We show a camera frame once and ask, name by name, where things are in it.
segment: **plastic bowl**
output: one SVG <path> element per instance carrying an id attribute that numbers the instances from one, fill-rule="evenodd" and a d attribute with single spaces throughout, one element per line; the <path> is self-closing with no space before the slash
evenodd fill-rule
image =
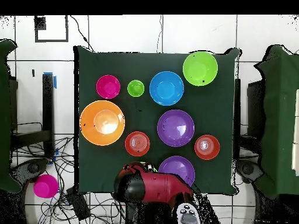
<path id="1" fill-rule="evenodd" d="M 199 158 L 203 160 L 211 160 L 218 155 L 220 144 L 216 137 L 203 135 L 196 140 L 194 149 Z"/>
<path id="2" fill-rule="evenodd" d="M 82 111 L 80 129 L 92 144 L 109 145 L 116 142 L 124 131 L 124 115 L 114 103 L 98 100 Z"/>
<path id="3" fill-rule="evenodd" d="M 187 144 L 194 134 L 194 122 L 182 110 L 169 110 L 159 119 L 157 131 L 160 139 L 171 147 Z"/>
<path id="4" fill-rule="evenodd" d="M 119 94 L 120 83 L 115 76 L 102 76 L 96 83 L 96 91 L 105 99 L 112 99 Z"/>
<path id="5" fill-rule="evenodd" d="M 130 96 L 132 96 L 132 97 L 139 97 L 144 92 L 144 85 L 139 80 L 132 80 L 128 84 L 127 90 L 128 90 L 128 93 L 129 93 Z"/>
<path id="6" fill-rule="evenodd" d="M 43 174 L 34 182 L 33 191 L 40 198 L 51 198 L 58 191 L 58 181 L 52 175 Z"/>
<path id="7" fill-rule="evenodd" d="M 133 156 L 145 155 L 150 149 L 150 139 L 141 131 L 130 133 L 125 142 L 127 152 Z"/>
<path id="8" fill-rule="evenodd" d="M 177 174 L 190 187 L 195 180 L 195 171 L 191 162 L 182 156 L 171 156 L 159 166 L 159 173 Z"/>
<path id="9" fill-rule="evenodd" d="M 204 86 L 212 82 L 216 77 L 217 71 L 218 64 L 216 59 L 206 51 L 191 53 L 183 64 L 184 77 L 195 86 Z"/>
<path id="10" fill-rule="evenodd" d="M 156 74 L 149 86 L 152 99 L 162 106 L 171 106 L 177 103 L 184 92 L 182 79 L 171 71 Z"/>

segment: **white floor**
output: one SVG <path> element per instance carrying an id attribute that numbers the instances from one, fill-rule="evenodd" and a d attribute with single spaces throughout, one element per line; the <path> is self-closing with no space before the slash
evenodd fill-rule
<path id="1" fill-rule="evenodd" d="M 161 32 L 160 15 L 124 15 L 124 16 L 74 16 L 82 34 L 89 40 L 97 52 L 139 51 L 157 52 L 158 36 Z M 8 55 L 8 65 L 12 76 L 19 82 L 18 123 L 42 122 L 42 87 L 43 72 L 53 72 L 57 76 L 57 88 L 54 89 L 55 139 L 74 135 L 74 55 L 72 46 L 88 46 L 78 31 L 74 19 L 68 17 L 68 43 L 35 43 L 33 16 L 0 17 L 0 39 L 16 41 L 17 49 Z M 253 67 L 261 61 L 267 47 L 271 44 L 283 44 L 293 53 L 299 49 L 297 20 L 293 15 L 164 15 L 163 39 L 160 36 L 158 52 L 188 53 L 196 50 L 209 50 L 224 53 L 227 49 L 238 47 L 242 50 L 239 62 L 241 78 L 241 123 L 248 123 L 246 88 L 248 83 L 262 77 Z M 39 31 L 40 39 L 64 39 L 64 16 L 46 16 L 47 29 Z M 39 125 L 21 125 L 19 132 L 38 130 Z M 246 126 L 241 127 L 242 134 Z M 72 143 L 65 151 L 73 155 Z M 13 159 L 13 166 L 28 159 Z M 49 174 L 57 176 L 53 165 L 47 169 Z M 72 173 L 63 172 L 65 187 L 74 183 Z M 251 224 L 255 215 L 255 197 L 250 184 L 241 183 L 236 175 L 235 183 L 239 194 L 234 196 L 209 195 L 211 204 L 222 224 Z M 111 198 L 110 194 L 88 194 L 87 202 L 96 216 L 117 214 L 112 201 L 102 206 L 99 202 Z M 37 198 L 32 185 L 26 193 L 26 212 L 29 224 L 37 224 L 42 211 L 47 207 L 42 203 L 51 200 Z M 66 211 L 69 217 L 72 211 Z M 109 223 L 111 218 L 103 217 Z M 49 218 L 43 223 L 49 224 Z M 119 218 L 113 218 L 114 224 Z M 51 224 L 69 224 L 67 220 L 52 220 Z M 79 224 L 72 219 L 71 224 Z M 91 217 L 80 224 L 104 224 Z"/>

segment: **lime green bowl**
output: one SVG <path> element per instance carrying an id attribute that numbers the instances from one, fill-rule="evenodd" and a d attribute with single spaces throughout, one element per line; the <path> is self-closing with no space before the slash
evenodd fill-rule
<path id="1" fill-rule="evenodd" d="M 184 77 L 195 86 L 205 86 L 212 82 L 216 77 L 217 71 L 217 61 L 207 51 L 191 53 L 183 64 Z"/>
<path id="2" fill-rule="evenodd" d="M 128 93 L 132 97 L 139 97 L 143 94 L 144 92 L 144 85 L 142 82 L 139 80 L 132 80 L 128 84 Z"/>

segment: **dark green cloth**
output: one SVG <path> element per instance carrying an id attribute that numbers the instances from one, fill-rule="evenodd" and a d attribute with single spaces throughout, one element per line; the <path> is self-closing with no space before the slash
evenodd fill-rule
<path id="1" fill-rule="evenodd" d="M 195 169 L 195 184 L 203 193 L 232 195 L 232 116 L 234 101 L 234 65 L 239 50 L 214 55 L 218 74 L 207 86 L 197 87 L 183 76 L 183 62 L 188 54 L 95 53 L 78 47 L 79 53 L 79 115 L 91 102 L 103 100 L 96 92 L 96 82 L 103 75 L 114 75 L 121 84 L 120 93 L 111 102 L 117 104 L 125 117 L 126 126 L 120 139 L 108 146 L 96 146 L 79 132 L 79 191 L 113 192 L 114 179 L 123 165 L 132 161 L 153 162 L 156 167 L 166 158 L 179 155 L 187 158 Z M 184 82 L 182 98 L 173 106 L 160 106 L 149 94 L 150 81 L 158 72 L 173 71 Z M 127 92 L 130 81 L 143 82 L 145 92 L 131 97 Z M 186 111 L 193 118 L 195 133 L 192 140 L 178 148 L 164 144 L 157 134 L 160 116 L 170 110 Z M 124 140 L 133 131 L 142 131 L 151 146 L 142 157 L 129 155 Z M 194 152 L 196 139 L 204 134 L 215 136 L 220 152 L 212 160 L 201 160 Z"/>
<path id="2" fill-rule="evenodd" d="M 299 194 L 299 177 L 291 168 L 299 55 L 289 55 L 280 45 L 273 45 L 256 67 L 266 84 L 263 102 L 266 124 L 261 141 L 261 166 L 265 174 L 255 184 L 269 198 Z"/>
<path id="3" fill-rule="evenodd" d="M 9 174 L 11 163 L 11 99 L 7 55 L 16 48 L 11 40 L 0 40 L 0 189 L 18 193 L 21 186 Z"/>

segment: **pink bowl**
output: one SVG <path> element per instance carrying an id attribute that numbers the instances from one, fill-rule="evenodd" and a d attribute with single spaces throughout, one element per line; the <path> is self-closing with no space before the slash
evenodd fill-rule
<path id="1" fill-rule="evenodd" d="M 96 83 L 96 91 L 105 99 L 112 99 L 119 94 L 120 83 L 115 76 L 102 76 Z"/>
<path id="2" fill-rule="evenodd" d="M 41 175 L 35 181 L 33 191 L 40 198 L 51 198 L 58 191 L 58 181 L 52 175 Z"/>

